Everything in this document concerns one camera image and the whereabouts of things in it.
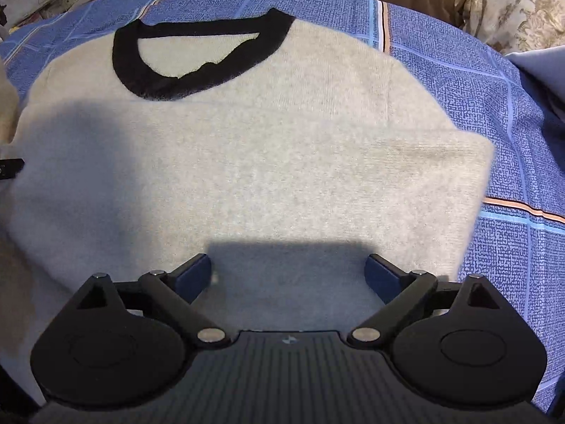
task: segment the floral pillow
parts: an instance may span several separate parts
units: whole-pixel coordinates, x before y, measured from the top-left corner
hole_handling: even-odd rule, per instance
[[[458,0],[461,29],[497,51],[565,45],[565,0]]]

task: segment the logo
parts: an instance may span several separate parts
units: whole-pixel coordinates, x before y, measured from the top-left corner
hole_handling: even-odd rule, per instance
[[[286,338],[283,338],[284,344],[295,344],[298,340],[294,336],[288,335]]]

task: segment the triangular opening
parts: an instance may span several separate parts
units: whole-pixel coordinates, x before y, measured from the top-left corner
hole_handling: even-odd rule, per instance
[[[475,284],[473,286],[469,297],[469,306],[499,309],[495,300],[492,299],[492,296],[490,296],[490,293],[482,286],[482,284]]]
[[[94,309],[96,307],[106,307],[108,302],[101,287],[94,286],[88,295],[81,301],[79,309]]]

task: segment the sweater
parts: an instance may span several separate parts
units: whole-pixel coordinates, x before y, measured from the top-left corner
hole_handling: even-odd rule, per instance
[[[18,104],[18,92],[8,81],[4,63],[0,60],[0,143],[12,140],[18,119]]]
[[[208,253],[228,327],[325,330],[380,307],[379,253],[454,280],[492,145],[394,58],[271,9],[140,20],[53,60],[2,157],[0,223],[72,291]]]

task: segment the black collar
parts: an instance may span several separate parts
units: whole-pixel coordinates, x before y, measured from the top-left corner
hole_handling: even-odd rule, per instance
[[[250,19],[209,22],[163,22],[145,25],[137,19],[114,35],[112,63],[120,81],[135,95],[150,100],[172,100],[218,86],[249,70],[273,54],[283,43],[295,18],[277,9]],[[181,78],[162,76],[139,55],[140,38],[209,36],[259,33],[244,41],[221,62],[207,62]]]

